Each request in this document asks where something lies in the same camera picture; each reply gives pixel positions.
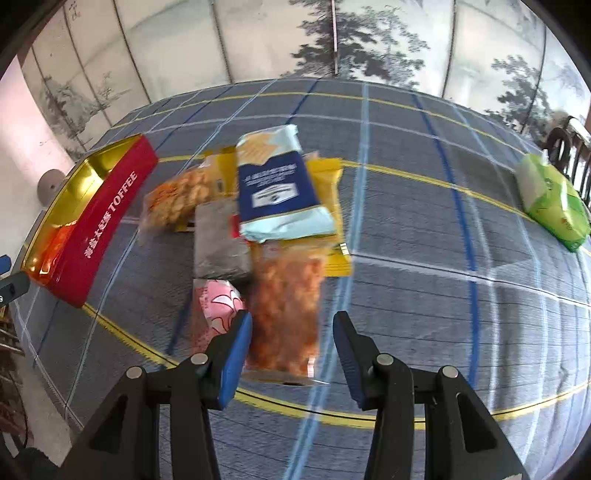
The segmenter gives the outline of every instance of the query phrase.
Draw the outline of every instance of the red toffee box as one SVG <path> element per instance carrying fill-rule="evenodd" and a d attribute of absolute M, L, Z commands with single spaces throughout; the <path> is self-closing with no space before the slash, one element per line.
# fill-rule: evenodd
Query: red toffee box
<path fill-rule="evenodd" d="M 119 221 L 157 163 L 143 135 L 82 161 L 47 209 L 21 269 L 58 298 L 82 307 Z"/>

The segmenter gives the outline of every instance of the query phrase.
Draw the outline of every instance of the snack bag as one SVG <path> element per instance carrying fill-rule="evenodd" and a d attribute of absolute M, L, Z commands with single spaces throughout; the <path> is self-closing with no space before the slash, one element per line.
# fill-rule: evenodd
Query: snack bag
<path fill-rule="evenodd" d="M 227 333 L 238 310 L 244 309 L 240 293 L 223 280 L 193 280 L 191 354 L 203 353 L 217 335 Z"/>
<path fill-rule="evenodd" d="M 244 378 L 309 385 L 319 354 L 318 311 L 326 248 L 264 244 L 248 302 L 252 340 Z"/>
<path fill-rule="evenodd" d="M 163 230 L 192 217 L 197 205 L 220 197 L 216 178 L 213 166 L 202 164 L 156 187 L 144 198 L 140 230 Z"/>
<path fill-rule="evenodd" d="M 590 232 L 586 208 L 569 180 L 542 155 L 527 154 L 515 172 L 525 212 L 576 251 Z"/>
<path fill-rule="evenodd" d="M 335 233 L 335 221 L 312 186 L 295 125 L 243 135 L 236 154 L 240 235 L 264 242 Z"/>
<path fill-rule="evenodd" d="M 339 182 L 343 174 L 343 165 L 339 158 L 318 158 L 317 152 L 305 156 L 306 168 L 314 185 L 314 190 L 335 221 L 336 232 L 333 235 L 314 237 L 332 243 L 328 254 L 324 274 L 326 277 L 347 277 L 352 273 L 352 262 L 345 243 L 343 215 L 339 202 Z M 309 239 L 284 240 L 286 245 L 297 245 Z"/>
<path fill-rule="evenodd" d="M 196 278 L 246 278 L 251 272 L 248 243 L 238 235 L 238 206 L 219 199 L 195 208 Z"/>

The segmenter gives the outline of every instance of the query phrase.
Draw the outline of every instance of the orange snack bag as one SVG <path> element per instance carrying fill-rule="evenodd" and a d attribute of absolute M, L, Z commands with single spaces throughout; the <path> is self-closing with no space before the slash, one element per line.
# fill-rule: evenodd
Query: orange snack bag
<path fill-rule="evenodd" d="M 314 377 L 325 262 L 324 248 L 264 244 L 255 251 L 247 378 L 306 384 L 297 379 Z"/>

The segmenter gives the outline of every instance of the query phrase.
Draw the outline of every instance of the pink wall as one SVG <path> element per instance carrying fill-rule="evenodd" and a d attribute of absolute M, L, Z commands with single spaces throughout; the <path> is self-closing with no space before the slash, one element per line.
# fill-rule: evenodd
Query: pink wall
<path fill-rule="evenodd" d="M 41 212 L 37 182 L 73 162 L 37 108 L 14 58 L 0 79 L 0 255 L 17 253 Z"/>

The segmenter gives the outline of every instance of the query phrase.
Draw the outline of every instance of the metal bolt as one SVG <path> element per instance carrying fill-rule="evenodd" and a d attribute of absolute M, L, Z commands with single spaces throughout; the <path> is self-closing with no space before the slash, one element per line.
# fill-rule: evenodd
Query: metal bolt
<path fill-rule="evenodd" d="M 142 376 L 142 371 L 143 370 L 141 367 L 130 367 L 127 369 L 127 372 L 125 373 L 125 375 L 127 375 L 127 378 L 134 380 L 134 379 Z"/>
<path fill-rule="evenodd" d="M 375 358 L 375 360 L 377 361 L 378 365 L 382 365 L 383 367 L 387 367 L 388 365 L 392 365 L 394 363 L 394 357 L 389 353 L 381 353 Z"/>
<path fill-rule="evenodd" d="M 446 365 L 445 367 L 443 367 L 442 373 L 447 378 L 457 378 L 457 376 L 459 374 L 459 372 L 457 371 L 457 368 L 452 367 L 451 365 Z"/>
<path fill-rule="evenodd" d="M 196 353 L 191 357 L 191 363 L 193 365 L 205 365 L 209 358 L 205 353 Z"/>

